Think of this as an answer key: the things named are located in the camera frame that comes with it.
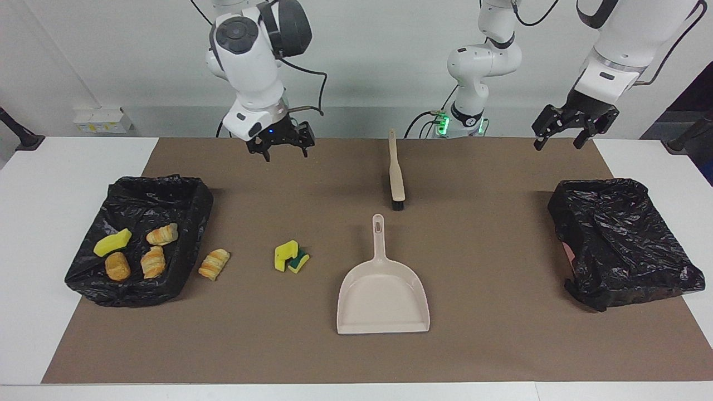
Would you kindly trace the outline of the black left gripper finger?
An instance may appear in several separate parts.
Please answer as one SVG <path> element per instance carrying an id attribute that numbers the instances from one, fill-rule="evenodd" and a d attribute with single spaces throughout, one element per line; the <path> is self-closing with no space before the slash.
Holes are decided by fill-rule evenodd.
<path id="1" fill-rule="evenodd" d="M 606 134 L 609 127 L 613 125 L 618 116 L 619 110 L 616 107 L 612 107 L 599 117 L 581 114 L 580 117 L 577 117 L 575 127 L 581 128 L 582 130 L 574 140 L 574 147 L 581 149 L 586 142 L 588 142 L 588 140 L 592 139 L 596 135 Z"/>
<path id="2" fill-rule="evenodd" d="M 555 134 L 560 134 L 567 129 L 567 124 L 563 121 L 564 110 L 560 107 L 547 105 L 532 123 L 532 130 L 535 134 L 533 146 L 535 150 L 541 151 L 548 139 Z"/>

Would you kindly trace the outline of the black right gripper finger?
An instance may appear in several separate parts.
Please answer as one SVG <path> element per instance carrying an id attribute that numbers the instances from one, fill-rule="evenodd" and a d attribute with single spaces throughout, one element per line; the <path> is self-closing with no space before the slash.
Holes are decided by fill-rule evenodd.
<path id="1" fill-rule="evenodd" d="M 273 134 L 257 134 L 252 139 L 246 142 L 247 149 L 250 153 L 259 153 L 264 158 L 265 162 L 270 162 L 269 149 L 272 147 Z"/>
<path id="2" fill-rule="evenodd" d="M 308 157 L 308 149 L 314 147 L 315 137 L 311 125 L 307 121 L 296 126 L 296 147 L 301 148 L 303 157 Z"/>

